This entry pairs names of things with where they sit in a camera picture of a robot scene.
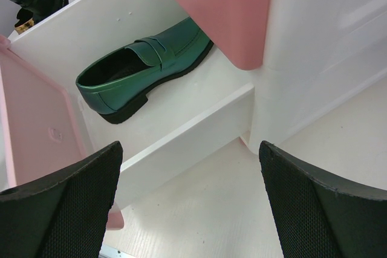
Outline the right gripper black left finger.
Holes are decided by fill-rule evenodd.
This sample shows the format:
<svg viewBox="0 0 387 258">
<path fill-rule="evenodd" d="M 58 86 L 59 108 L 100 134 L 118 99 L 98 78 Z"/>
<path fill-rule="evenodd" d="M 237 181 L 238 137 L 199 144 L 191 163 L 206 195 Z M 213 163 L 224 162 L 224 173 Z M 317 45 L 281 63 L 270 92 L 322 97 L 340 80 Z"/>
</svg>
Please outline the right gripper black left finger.
<svg viewBox="0 0 387 258">
<path fill-rule="evenodd" d="M 98 257 L 122 161 L 115 141 L 1 192 L 1 257 Z"/>
</svg>

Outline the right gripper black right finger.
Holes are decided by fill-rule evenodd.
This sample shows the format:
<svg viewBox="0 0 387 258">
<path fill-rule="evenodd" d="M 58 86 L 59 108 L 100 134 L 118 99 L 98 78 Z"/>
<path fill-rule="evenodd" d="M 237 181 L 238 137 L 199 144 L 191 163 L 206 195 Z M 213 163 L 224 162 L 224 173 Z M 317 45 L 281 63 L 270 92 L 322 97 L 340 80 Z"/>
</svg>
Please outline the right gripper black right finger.
<svg viewBox="0 0 387 258">
<path fill-rule="evenodd" d="M 386 190 L 263 141 L 259 162 L 284 257 L 386 257 Z"/>
</svg>

